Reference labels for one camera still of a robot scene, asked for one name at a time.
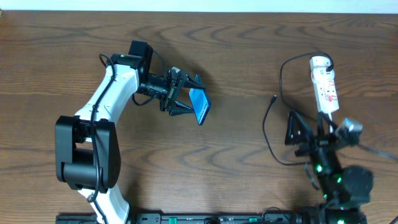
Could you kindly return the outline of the blue Galaxy smartphone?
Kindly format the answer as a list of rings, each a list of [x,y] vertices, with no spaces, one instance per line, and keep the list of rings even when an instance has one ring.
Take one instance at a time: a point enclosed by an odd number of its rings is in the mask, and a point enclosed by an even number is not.
[[[211,108],[211,101],[205,90],[191,88],[189,91],[190,101],[193,106],[194,114],[197,118],[197,123],[202,125],[205,122],[206,116]]]

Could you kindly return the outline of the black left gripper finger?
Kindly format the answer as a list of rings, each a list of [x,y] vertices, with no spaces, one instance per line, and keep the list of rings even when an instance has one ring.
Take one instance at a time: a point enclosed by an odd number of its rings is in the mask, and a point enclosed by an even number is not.
[[[203,83],[201,76],[196,74],[195,77],[191,77],[189,74],[185,74],[183,78],[183,87],[184,88],[192,88],[198,90],[205,90],[206,86]]]
[[[181,114],[192,114],[194,110],[192,107],[182,103],[180,101],[173,101],[169,106],[169,115],[170,116],[177,116]]]

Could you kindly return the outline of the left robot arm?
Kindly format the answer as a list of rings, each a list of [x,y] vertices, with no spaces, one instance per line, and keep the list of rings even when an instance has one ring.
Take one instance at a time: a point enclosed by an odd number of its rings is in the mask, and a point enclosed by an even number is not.
[[[172,67],[150,72],[155,50],[134,40],[126,54],[100,54],[105,75],[90,100],[73,116],[55,123],[56,176],[91,205],[92,215],[58,215],[56,223],[135,223],[136,216],[118,186],[121,170],[116,125],[136,93],[158,99],[170,116],[195,114],[203,124],[209,104],[201,77]]]

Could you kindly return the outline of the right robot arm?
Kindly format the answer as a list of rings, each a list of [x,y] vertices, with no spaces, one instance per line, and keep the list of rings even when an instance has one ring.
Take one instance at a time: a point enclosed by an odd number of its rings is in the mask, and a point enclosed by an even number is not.
[[[318,182],[316,189],[323,192],[325,202],[305,207],[295,223],[366,223],[360,207],[370,202],[373,173],[363,166],[342,167],[337,151],[359,144],[363,125],[353,119],[344,119],[340,125],[327,114],[317,115],[317,131],[295,111],[289,112],[286,145],[298,145],[297,157],[309,157]]]

